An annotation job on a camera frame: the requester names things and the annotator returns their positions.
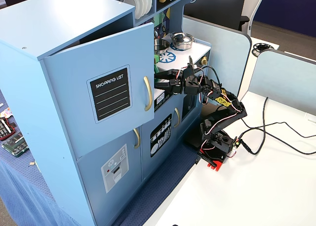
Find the green object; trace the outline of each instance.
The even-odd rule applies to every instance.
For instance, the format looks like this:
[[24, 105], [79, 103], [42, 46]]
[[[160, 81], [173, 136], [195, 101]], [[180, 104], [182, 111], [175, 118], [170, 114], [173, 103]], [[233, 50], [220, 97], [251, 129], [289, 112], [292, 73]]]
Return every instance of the green object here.
[[160, 56], [155, 54], [154, 57], [155, 57], [154, 72], [155, 74], [157, 74], [159, 73], [159, 69], [156, 64], [160, 61]]
[[2, 144], [2, 147], [14, 157], [20, 157], [26, 150], [29, 149], [21, 132], [5, 141]]

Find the wire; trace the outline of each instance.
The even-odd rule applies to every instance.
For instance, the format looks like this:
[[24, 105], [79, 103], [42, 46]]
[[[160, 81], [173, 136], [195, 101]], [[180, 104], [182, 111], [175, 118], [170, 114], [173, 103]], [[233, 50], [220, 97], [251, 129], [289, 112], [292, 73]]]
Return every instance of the wire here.
[[217, 76], [217, 73], [216, 73], [215, 69], [214, 69], [212, 66], [206, 65], [206, 66], [203, 66], [202, 68], [210, 68], [211, 70], [213, 70], [213, 72], [214, 72], [214, 74], [215, 74], [215, 76], [216, 76], [216, 78], [217, 78], [218, 85], [219, 85], [220, 87], [222, 86], [222, 84], [221, 84], [221, 82], [219, 81], [219, 78], [218, 78], [218, 76]]
[[235, 111], [241, 112], [237, 108], [235, 108], [235, 106], [233, 105], [232, 101], [230, 101], [229, 98], [225, 94], [223, 94], [223, 93], [221, 93], [221, 94], [231, 103], [232, 108], [235, 109]]
[[[252, 128], [262, 128], [263, 126], [257, 126], [257, 127], [250, 127], [249, 125], [247, 125], [247, 123], [243, 120], [243, 119], [241, 119], [242, 121], [243, 121], [243, 123], [248, 127], [248, 128], [250, 128], [250, 129], [252, 129]], [[275, 125], [275, 124], [286, 124], [290, 129], [292, 129], [296, 134], [298, 134], [300, 137], [302, 137], [302, 138], [312, 138], [312, 137], [316, 137], [316, 135], [313, 135], [313, 136], [303, 136], [303, 135], [301, 135], [300, 133], [298, 133], [295, 129], [293, 129], [288, 123], [286, 123], [285, 121], [283, 121], [283, 122], [274, 122], [274, 123], [271, 123], [271, 124], [268, 124], [268, 125], [266, 125], [266, 127], [267, 126], [272, 126], [272, 125]]]
[[[262, 130], [262, 129], [260, 129], [260, 128], [250, 128], [250, 129], [246, 130], [243, 134], [245, 134], [245, 133], [247, 133], [248, 131], [251, 131], [251, 130], [259, 130], [259, 131], [263, 131], [263, 130]], [[312, 155], [312, 154], [316, 154], [316, 151], [315, 151], [315, 152], [311, 152], [311, 153], [304, 153], [304, 152], [302, 152], [302, 151], [298, 150], [297, 148], [294, 148], [292, 145], [288, 144], [287, 142], [283, 141], [282, 139], [280, 139], [280, 138], [278, 138], [278, 137], [276, 137], [276, 136], [274, 136], [274, 135], [270, 134], [269, 132], [266, 132], [266, 134], [267, 134], [267, 135], [270, 135], [271, 137], [273, 137], [273, 138], [277, 139], [278, 141], [280, 141], [280, 142], [282, 142], [282, 143], [286, 144], [287, 146], [289, 146], [290, 148], [294, 149], [295, 151], [297, 151], [297, 152], [299, 152], [299, 153], [301, 153], [301, 154], [304, 154], [304, 155]]]
[[[238, 139], [240, 140], [240, 143], [242, 144], [242, 146], [243, 146], [249, 153], [251, 153], [251, 154], [253, 154], [253, 155], [257, 155], [257, 154], [260, 152], [261, 148], [262, 148], [262, 145], [263, 145], [264, 140], [265, 140], [265, 136], [266, 136], [266, 134], [267, 134], [267, 135], [270, 135], [271, 137], [273, 137], [273, 138], [279, 140], [280, 142], [284, 143], [285, 145], [289, 146], [290, 148], [294, 149], [295, 151], [297, 151], [297, 152], [299, 152], [299, 153], [301, 153], [301, 154], [304, 154], [304, 155], [316, 154], [316, 151], [315, 151], [315, 152], [311, 152], [311, 153], [302, 152], [302, 151], [298, 150], [297, 148], [293, 147], [292, 145], [288, 144], [287, 142], [283, 141], [282, 139], [280, 139], [280, 138], [278, 138], [278, 137], [276, 137], [276, 136], [270, 134], [269, 132], [266, 132], [266, 126], [271, 126], [271, 125], [275, 125], [275, 124], [283, 124], [283, 123], [285, 123], [287, 126], [290, 127], [290, 125], [287, 124], [286, 122], [280, 122], [280, 123], [279, 123], [279, 122], [275, 122], [275, 123], [268, 124], [268, 125], [265, 124], [265, 116], [264, 116], [264, 113], [265, 113], [265, 108], [266, 108], [267, 100], [268, 100], [268, 97], [266, 98], [265, 103], [264, 103], [264, 106], [263, 106], [263, 113], [262, 113], [263, 126], [260, 126], [260, 127], [250, 127], [250, 126], [247, 125], [247, 123], [242, 119], [243, 123], [249, 128], [248, 130], [246, 130], [246, 131], [244, 131], [243, 133], [241, 133], [241, 135], [240, 135], [239, 138], [238, 138]], [[298, 133], [296, 130], [294, 130], [292, 127], [290, 127], [290, 128], [291, 128], [295, 133], [297, 133], [299, 136], [301, 136], [301, 137], [303, 137], [303, 138], [311, 138], [311, 137], [315, 137], [315, 136], [316, 136], [316, 135], [314, 135], [314, 136], [303, 136], [303, 135], [301, 135], [300, 133]], [[252, 150], [249, 148], [249, 146], [241, 139], [245, 133], [247, 133], [247, 132], [249, 132], [249, 131], [251, 131], [251, 130], [259, 130], [259, 131], [262, 131], [262, 132], [264, 133], [264, 139], [263, 139], [263, 141], [262, 141], [262, 143], [261, 143], [261, 145], [260, 145], [260, 147], [259, 147], [259, 149], [258, 149], [258, 151], [257, 151], [256, 153], [253, 153]]]
[[235, 150], [235, 153], [232, 156], [228, 156], [228, 155], [226, 155], [226, 156], [229, 157], [229, 158], [232, 158], [232, 157], [234, 157], [236, 155], [236, 153], [237, 153], [237, 151]]
[[209, 98], [208, 96], [210, 96], [212, 93], [213, 93], [213, 91], [210, 91], [210, 92], [207, 94], [207, 98]]
[[202, 150], [212, 150], [212, 149], [214, 149], [215, 146], [212, 147], [212, 148], [203, 148], [203, 146], [205, 145], [205, 143], [206, 143], [207, 141], [208, 141], [208, 139], [206, 139], [206, 140], [203, 142], [203, 144], [201, 145], [201, 149], [202, 149]]
[[211, 128], [207, 133], [205, 132], [205, 134], [208, 135], [209, 133], [211, 133], [211, 131], [215, 128], [215, 126], [216, 126], [218, 123], [220, 123], [220, 122], [222, 122], [222, 121], [224, 121], [224, 120], [227, 120], [227, 119], [229, 119], [229, 118], [232, 118], [232, 117], [234, 117], [235, 115], [237, 115], [237, 113], [235, 113], [235, 114], [232, 115], [232, 116], [223, 118], [222, 120], [219, 120], [218, 122], [216, 122], [216, 123], [212, 126], [212, 128]]
[[201, 102], [201, 98], [202, 98], [202, 94], [199, 93], [199, 95], [198, 95], [198, 100], [199, 100], [199, 102], [200, 102], [202, 105], [206, 105], [207, 103]]
[[200, 67], [197, 67], [198, 69], [200, 69], [200, 70], [202, 70], [202, 72], [203, 72], [203, 75], [201, 76], [201, 79], [200, 79], [200, 81], [199, 81], [199, 85], [202, 83], [202, 79], [203, 79], [203, 77], [205, 76], [205, 74], [204, 74], [204, 70], [203, 69], [201, 69]]
[[[263, 104], [263, 111], [262, 111], [262, 120], [263, 120], [263, 139], [262, 139], [262, 142], [261, 142], [261, 145], [259, 146], [259, 148], [258, 148], [258, 150], [257, 150], [257, 152], [252, 152], [252, 150], [248, 147], [248, 146], [244, 146], [245, 147], [245, 149], [249, 152], [249, 153], [251, 153], [252, 155], [257, 155], [259, 152], [260, 152], [260, 150], [261, 150], [261, 148], [262, 148], [262, 146], [263, 146], [263, 144], [265, 143], [265, 140], [266, 140], [266, 122], [265, 122], [265, 110], [266, 110], [266, 104], [267, 104], [267, 101], [268, 101], [268, 97], [266, 97], [266, 100], [265, 100], [265, 102], [264, 102], [264, 104]], [[242, 138], [242, 136], [245, 134], [246, 132], [244, 132], [244, 133], [242, 133], [240, 136], [239, 136], [239, 138], [238, 139], [241, 139]]]
[[176, 79], [178, 79], [180, 72], [181, 72], [181, 69], [179, 69], [177, 76], [176, 76]]

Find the black label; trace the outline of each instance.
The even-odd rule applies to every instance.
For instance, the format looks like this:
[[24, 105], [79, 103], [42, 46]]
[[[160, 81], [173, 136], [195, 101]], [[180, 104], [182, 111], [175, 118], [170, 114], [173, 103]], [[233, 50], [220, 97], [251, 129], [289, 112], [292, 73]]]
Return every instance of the black label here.
[[156, 112], [171, 96], [172, 93], [164, 91], [158, 98], [156, 98], [154, 101], [154, 112]]
[[98, 121], [130, 106], [127, 68], [90, 82]]
[[171, 136], [171, 121], [172, 114], [170, 114], [163, 122], [157, 126], [150, 134], [150, 157], [153, 157], [159, 149], [170, 139]]

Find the gray partition panel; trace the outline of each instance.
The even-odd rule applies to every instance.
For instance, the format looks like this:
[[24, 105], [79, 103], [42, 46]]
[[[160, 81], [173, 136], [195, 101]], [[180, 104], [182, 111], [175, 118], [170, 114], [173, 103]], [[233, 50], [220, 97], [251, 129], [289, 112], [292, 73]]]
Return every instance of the gray partition panel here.
[[[250, 37], [188, 16], [183, 18], [182, 30], [212, 44], [210, 65], [216, 70], [223, 87], [238, 96], [251, 49]], [[216, 80], [211, 70], [208, 76]]]
[[316, 62], [278, 50], [264, 51], [249, 91], [316, 115]]

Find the black robotic arm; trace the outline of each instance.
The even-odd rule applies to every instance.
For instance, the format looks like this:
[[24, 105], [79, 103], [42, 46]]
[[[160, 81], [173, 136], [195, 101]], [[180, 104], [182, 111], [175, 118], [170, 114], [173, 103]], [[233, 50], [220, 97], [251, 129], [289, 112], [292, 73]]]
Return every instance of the black robotic arm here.
[[218, 171], [237, 142], [237, 138], [231, 139], [223, 129], [247, 116], [247, 113], [242, 102], [222, 87], [218, 77], [217, 82], [205, 75], [198, 77], [195, 73], [199, 70], [201, 69], [195, 68], [189, 57], [185, 69], [172, 69], [155, 74], [157, 79], [169, 80], [168, 83], [155, 83], [155, 88], [174, 94], [184, 92], [187, 95], [199, 95], [202, 104], [207, 104], [208, 99], [211, 99], [224, 106], [224, 109], [209, 114], [201, 123], [199, 130], [193, 130], [193, 134], [188, 135], [189, 143], [192, 143], [193, 138], [199, 138], [199, 141], [193, 141], [193, 145], [199, 148], [199, 156]]

